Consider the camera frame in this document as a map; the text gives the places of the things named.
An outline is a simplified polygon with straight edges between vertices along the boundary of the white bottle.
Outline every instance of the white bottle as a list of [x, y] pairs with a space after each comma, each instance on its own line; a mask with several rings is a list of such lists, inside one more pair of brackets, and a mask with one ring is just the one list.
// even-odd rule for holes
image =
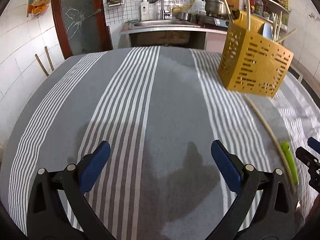
[[147, 0], [142, 0], [140, 4], [140, 10], [141, 10], [141, 20], [149, 20], [150, 19], [150, 6], [149, 2]]

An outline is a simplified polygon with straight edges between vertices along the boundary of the chopstick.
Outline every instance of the chopstick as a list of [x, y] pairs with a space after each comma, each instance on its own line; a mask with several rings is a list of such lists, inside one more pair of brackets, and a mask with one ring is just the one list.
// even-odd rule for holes
[[250, 0], [245, 0], [247, 6], [247, 29], [250, 31], [251, 28], [251, 8], [250, 8]]
[[280, 17], [279, 17], [279, 25], [277, 29], [277, 34], [276, 34], [276, 40], [279, 38], [279, 33], [280, 33], [280, 28], [281, 28], [281, 21], [282, 21], [282, 11], [280, 12]]
[[288, 38], [290, 35], [294, 34], [296, 31], [297, 31], [297, 29], [293, 29], [292, 31], [288, 32], [286, 35], [284, 35], [280, 39], [278, 39], [276, 42], [280, 43], [281, 41]]
[[223, 1], [224, 1], [224, 4], [225, 4], [227, 12], [228, 12], [229, 20], [232, 21], [232, 23], [234, 23], [233, 18], [231, 16], [231, 12], [230, 12], [229, 6], [228, 6], [228, 3], [227, 3], [227, 0], [223, 0]]
[[276, 31], [277, 31], [277, 21], [278, 21], [278, 16], [276, 15], [276, 17], [273, 20], [273, 30], [272, 30], [272, 40], [276, 41]]

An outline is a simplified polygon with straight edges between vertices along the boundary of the saucepan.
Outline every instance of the saucepan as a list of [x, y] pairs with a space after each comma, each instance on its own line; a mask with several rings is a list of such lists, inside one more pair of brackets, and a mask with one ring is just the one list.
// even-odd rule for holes
[[207, 13], [218, 14], [221, 16], [227, 15], [225, 3], [221, 0], [202, 0], [205, 1], [204, 10]]

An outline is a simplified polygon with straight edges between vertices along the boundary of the wooden stick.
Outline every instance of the wooden stick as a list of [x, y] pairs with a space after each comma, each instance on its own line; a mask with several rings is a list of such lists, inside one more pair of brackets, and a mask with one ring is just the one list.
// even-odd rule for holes
[[251, 29], [251, 8], [250, 8], [250, 0], [245, 0], [247, 5], [247, 29], [250, 31]]
[[37, 55], [37, 54], [35, 54], [35, 56], [36, 56], [36, 59], [37, 59], [37, 61], [38, 61], [39, 65], [40, 65], [40, 67], [42, 68], [43, 72], [44, 72], [44, 73], [45, 73], [45, 75], [48, 77], [48, 76], [49, 76], [49, 74], [48, 74], [48, 72], [46, 71], [46, 69], [44, 68], [43, 64], [41, 63], [41, 61], [40, 61], [40, 59], [39, 59], [38, 55]]
[[271, 130], [269, 124], [267, 123], [267, 121], [263, 118], [262, 114], [260, 113], [259, 109], [255, 106], [255, 104], [251, 101], [251, 99], [247, 96], [244, 95], [244, 99], [249, 103], [249, 105], [252, 107], [252, 109], [254, 110], [254, 112], [256, 113], [256, 115], [258, 116], [258, 118], [260, 119], [260, 121], [262, 122], [262, 124], [264, 125], [264, 127], [266, 128], [266, 130], [268, 131], [273, 143], [276, 145], [276, 148], [278, 150], [278, 153], [280, 155], [282, 164], [284, 166], [284, 169], [288, 175], [289, 178], [289, 182], [292, 188], [292, 192], [296, 193], [297, 192], [297, 188], [296, 185], [294, 184], [294, 180], [293, 180], [293, 175], [291, 173], [291, 169], [289, 166], [289, 163], [287, 161], [287, 158], [284, 155], [284, 152], [280, 146], [280, 143], [278, 142], [275, 134], [273, 133], [273, 131]]
[[281, 41], [288, 38], [290, 35], [294, 34], [296, 31], [297, 31], [297, 29], [293, 29], [292, 31], [288, 32], [286, 35], [284, 35], [280, 39], [278, 39], [276, 42], [280, 43]]
[[54, 71], [54, 67], [53, 67], [53, 65], [52, 65], [52, 61], [51, 61], [51, 59], [50, 59], [50, 55], [49, 55], [49, 51], [48, 51], [47, 46], [45, 46], [44, 49], [45, 49], [45, 53], [47, 54], [47, 58], [48, 58], [48, 61], [49, 61], [49, 64], [50, 64], [50, 68], [51, 68], [51, 70], [52, 70], [52, 72], [53, 72], [53, 71]]
[[224, 4], [225, 4], [227, 12], [228, 12], [229, 20], [232, 21], [232, 23], [234, 23], [233, 18], [231, 16], [231, 12], [230, 12], [229, 6], [228, 6], [228, 3], [227, 3], [227, 0], [223, 0], [223, 1], [224, 1]]
[[277, 21], [278, 21], [278, 16], [276, 15], [275, 19], [273, 20], [273, 30], [272, 30], [272, 40], [276, 40], [276, 31], [277, 31]]
[[276, 34], [276, 40], [279, 38], [279, 33], [280, 33], [280, 28], [281, 28], [281, 21], [282, 21], [282, 11], [280, 12], [280, 17], [279, 17], [279, 25], [278, 25], [278, 28], [277, 28], [277, 34]]

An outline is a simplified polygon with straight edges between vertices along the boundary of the sink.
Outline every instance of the sink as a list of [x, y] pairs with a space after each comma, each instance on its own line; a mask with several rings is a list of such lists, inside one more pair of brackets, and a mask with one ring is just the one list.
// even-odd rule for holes
[[150, 27], [195, 27], [200, 28], [199, 25], [183, 21], [183, 20], [177, 20], [177, 19], [171, 19], [171, 20], [148, 20], [148, 21], [139, 21], [135, 23], [130, 23], [129, 29], [137, 29], [137, 28], [150, 28]]

